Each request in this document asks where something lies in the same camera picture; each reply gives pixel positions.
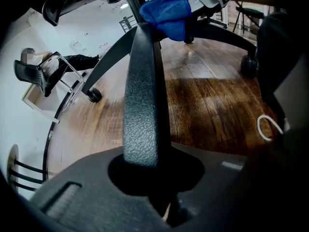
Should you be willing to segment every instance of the blue cloth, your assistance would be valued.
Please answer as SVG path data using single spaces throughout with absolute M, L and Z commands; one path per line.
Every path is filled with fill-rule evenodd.
M 170 39 L 183 41 L 185 20 L 192 12 L 188 0 L 151 0 L 141 6 L 140 15 Z

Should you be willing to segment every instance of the hardwood floor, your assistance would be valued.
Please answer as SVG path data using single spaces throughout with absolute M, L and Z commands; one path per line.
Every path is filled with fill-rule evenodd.
M 245 51 L 195 39 L 193 44 L 161 42 L 173 142 L 218 152 L 247 155 L 266 142 L 256 120 L 275 115 L 262 101 L 257 80 L 239 74 Z M 78 159 L 122 145 L 127 56 L 96 84 L 103 99 L 90 103 L 80 94 L 60 116 L 51 138 L 47 168 L 58 173 Z M 262 121 L 265 136 L 276 133 Z

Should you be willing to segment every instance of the metal frame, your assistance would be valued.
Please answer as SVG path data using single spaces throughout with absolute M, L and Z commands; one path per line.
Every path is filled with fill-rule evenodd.
M 20 162 L 18 160 L 18 146 L 17 145 L 13 145 L 10 149 L 9 152 L 9 157 L 7 160 L 7 180 L 9 185 L 15 190 L 17 191 L 17 187 L 18 188 L 22 188 L 22 189 L 26 189 L 29 191 L 35 191 L 36 188 L 33 187 L 29 187 L 26 185 L 22 185 L 20 183 L 18 183 L 18 179 L 23 179 L 32 183 L 36 183 L 36 184 L 43 184 L 44 180 L 39 180 L 36 178 L 32 178 L 23 174 L 20 174 L 18 172 L 18 167 L 23 167 L 26 169 L 29 169 L 31 171 L 37 172 L 37 173 L 41 173 L 41 174 L 46 174 L 47 171 L 46 170 L 42 170 L 42 169 L 38 169 L 38 168 L 34 168 L 31 167 L 27 164 L 24 164 L 22 162 Z
M 132 21 L 129 21 L 129 19 L 133 18 L 133 15 L 129 16 L 129 17 L 124 17 L 124 19 L 122 21 L 119 22 L 122 30 L 126 33 L 128 32 L 131 28 L 133 28 L 133 26 L 137 25 L 136 20 L 133 18 Z
M 84 78 L 82 77 L 81 74 L 78 73 L 77 70 L 74 69 L 74 67 L 58 52 L 54 52 L 51 56 L 49 56 L 45 61 L 43 61 L 42 63 L 40 63 L 38 65 L 38 67 L 41 67 L 45 62 L 47 62 L 49 59 L 51 59 L 53 56 L 58 56 L 58 58 L 62 59 L 69 68 L 71 68 L 71 70 L 77 75 L 77 79 L 79 81 L 79 85 L 77 85 L 77 87 L 73 88 L 70 85 L 68 85 L 66 82 L 64 82 L 62 79 L 60 80 L 59 84 L 64 88 L 67 89 L 67 91 L 70 93 L 70 96 L 68 97 L 67 101 L 65 102 L 62 111 L 61 112 L 65 112 L 67 111 L 67 109 L 69 108 L 70 104 L 74 101 L 74 99 L 76 98 L 77 93 L 82 89 L 82 87 L 85 84 Z
M 242 8 L 243 2 L 241 2 L 241 4 L 240 4 L 239 2 L 236 1 L 236 3 L 237 3 L 237 5 L 238 5 L 239 8 Z M 238 16 L 237 16 L 237 19 L 236 19 L 236 22 L 235 22 L 235 25 L 234 25 L 234 28 L 233 28 L 233 32 L 235 32 L 235 29 L 236 29 L 236 26 L 237 26 L 237 23 L 238 23 L 240 14 L 242 14 L 242 25 L 241 25 L 241 24 L 240 24 L 240 25 L 241 25 L 241 27 L 242 27 L 242 33 L 244 34 L 244 33 L 245 33 L 245 27 L 247 27 L 247 28 L 250 28 L 250 27 L 248 27 L 248 26 L 245 25 L 245 13 L 243 13 L 243 12 L 241 12 L 241 11 L 239 11 L 239 13 L 238 13 Z M 247 14 L 246 14 L 246 16 L 247 16 L 247 17 L 249 18 L 249 20 L 250 20 L 251 22 L 253 22 L 258 28 L 260 28 L 260 24 L 257 24 L 257 23 L 254 21 L 254 19 L 253 19 L 250 15 L 247 15 Z

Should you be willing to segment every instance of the white wall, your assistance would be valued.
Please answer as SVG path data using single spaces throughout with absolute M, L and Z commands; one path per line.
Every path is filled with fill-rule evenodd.
M 77 40 L 91 56 L 95 56 L 112 46 L 124 34 L 119 21 L 132 15 L 129 8 L 113 9 L 109 4 L 100 8 L 99 4 L 96 1 L 63 15 L 56 27 L 45 22 L 41 14 L 31 15 L 29 22 L 51 51 L 58 51 L 64 56 L 74 55 L 70 44 Z
M 14 74 L 14 60 L 20 59 L 23 48 L 31 47 L 38 51 L 47 46 L 36 31 L 27 25 L 14 25 L 11 28 L 11 40 L 0 51 L 0 168 L 6 173 L 6 161 L 13 144 L 19 147 L 19 160 L 33 167 L 42 168 L 42 159 L 46 138 L 51 121 L 28 107 L 21 98 L 29 83 L 20 82 Z M 19 172 L 31 177 L 42 178 L 42 174 L 20 168 Z M 21 184 L 32 187 L 36 184 L 18 180 Z M 19 188 L 19 193 L 26 198 L 32 192 Z

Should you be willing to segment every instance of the chair caster wheel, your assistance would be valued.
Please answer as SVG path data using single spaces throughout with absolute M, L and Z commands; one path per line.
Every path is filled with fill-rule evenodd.
M 247 78 L 255 78 L 260 69 L 259 63 L 256 59 L 249 56 L 243 56 L 240 66 L 240 72 Z
M 187 37 L 183 42 L 185 42 L 186 44 L 191 44 L 194 40 L 194 37 Z
M 87 92 L 88 99 L 93 103 L 98 103 L 102 99 L 100 91 L 95 87 Z

